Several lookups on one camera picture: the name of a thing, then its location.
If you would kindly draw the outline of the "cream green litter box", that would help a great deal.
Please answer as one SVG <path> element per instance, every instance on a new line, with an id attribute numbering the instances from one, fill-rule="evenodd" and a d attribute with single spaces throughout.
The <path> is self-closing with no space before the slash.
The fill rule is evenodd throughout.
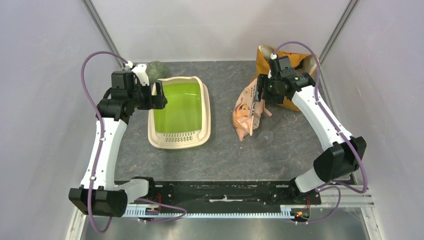
<path id="1" fill-rule="evenodd" d="M 160 80 L 167 104 L 148 113 L 148 140 L 159 149 L 199 147 L 211 135 L 211 105 L 207 86 L 197 76 Z"/>

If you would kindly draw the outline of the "orange paper bag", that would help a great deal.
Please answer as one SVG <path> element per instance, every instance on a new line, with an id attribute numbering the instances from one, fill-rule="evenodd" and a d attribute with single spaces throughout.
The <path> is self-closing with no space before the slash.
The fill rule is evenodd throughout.
<path id="1" fill-rule="evenodd" d="M 293 103 L 295 92 L 304 87 L 315 87 L 313 74 L 317 69 L 311 53 L 293 53 L 278 50 L 267 44 L 258 46 L 256 52 L 256 77 L 252 80 L 256 85 L 254 101 L 264 101 L 266 104 L 275 104 L 286 109 L 299 112 L 299 107 Z"/>

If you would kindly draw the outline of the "pink cat litter bag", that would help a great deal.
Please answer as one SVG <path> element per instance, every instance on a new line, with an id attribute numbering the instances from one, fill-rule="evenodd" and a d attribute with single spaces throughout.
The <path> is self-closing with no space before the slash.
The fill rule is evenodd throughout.
<path id="1" fill-rule="evenodd" d="M 272 113 L 266 108 L 264 100 L 256 101 L 257 83 L 258 79 L 255 78 L 244 88 L 232 113 L 232 123 L 241 142 L 245 136 L 252 136 L 253 131 L 259 127 L 262 113 L 272 116 Z"/>

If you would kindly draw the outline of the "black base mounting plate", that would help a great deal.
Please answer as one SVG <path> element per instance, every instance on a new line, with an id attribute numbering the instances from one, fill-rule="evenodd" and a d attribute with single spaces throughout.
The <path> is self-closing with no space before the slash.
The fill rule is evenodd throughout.
<path id="1" fill-rule="evenodd" d="M 145 199 L 172 207 L 162 214 L 178 213 L 177 208 L 189 214 L 277 214 L 281 205 L 322 203 L 315 191 L 295 196 L 285 180 L 155 181 Z"/>

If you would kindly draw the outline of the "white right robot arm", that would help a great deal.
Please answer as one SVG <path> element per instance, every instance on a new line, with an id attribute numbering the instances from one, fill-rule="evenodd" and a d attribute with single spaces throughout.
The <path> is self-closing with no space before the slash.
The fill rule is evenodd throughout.
<path id="1" fill-rule="evenodd" d="M 268 65 L 269 72 L 257 77 L 254 100 L 272 104 L 292 101 L 312 126 L 323 149 L 310 170 L 290 181 L 289 200 L 300 205 L 309 198 L 309 192 L 362 169 L 367 144 L 363 137 L 354 137 L 343 127 L 322 100 L 310 74 L 296 72 L 288 56 L 273 53 Z"/>

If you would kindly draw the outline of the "clear plastic scoop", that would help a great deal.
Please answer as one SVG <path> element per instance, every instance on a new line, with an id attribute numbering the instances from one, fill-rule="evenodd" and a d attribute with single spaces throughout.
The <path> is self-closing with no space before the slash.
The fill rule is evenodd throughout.
<path id="1" fill-rule="evenodd" d="M 274 140 L 274 127 L 274 120 L 271 117 L 262 119 L 256 140 L 263 145 L 270 144 Z"/>

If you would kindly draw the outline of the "green fuzzy ball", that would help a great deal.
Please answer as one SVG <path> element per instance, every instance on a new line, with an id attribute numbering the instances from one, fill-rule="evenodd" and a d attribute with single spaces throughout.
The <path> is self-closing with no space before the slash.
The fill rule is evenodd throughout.
<path id="1" fill-rule="evenodd" d="M 163 62 L 151 61 L 147 64 L 146 73 L 151 83 L 168 77 L 168 68 Z"/>

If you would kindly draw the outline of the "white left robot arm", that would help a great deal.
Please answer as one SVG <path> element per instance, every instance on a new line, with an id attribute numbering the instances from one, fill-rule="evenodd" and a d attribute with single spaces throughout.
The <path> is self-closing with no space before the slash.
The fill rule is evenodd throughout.
<path id="1" fill-rule="evenodd" d="M 133 177 L 115 185 L 115 167 L 123 135 L 135 110 L 161 110 L 167 104 L 160 80 L 146 83 L 142 73 L 114 71 L 111 87 L 96 105 L 96 135 L 87 170 L 68 199 L 85 215 L 124 215 L 129 203 L 140 199 L 152 204 L 157 198 L 151 177 Z"/>

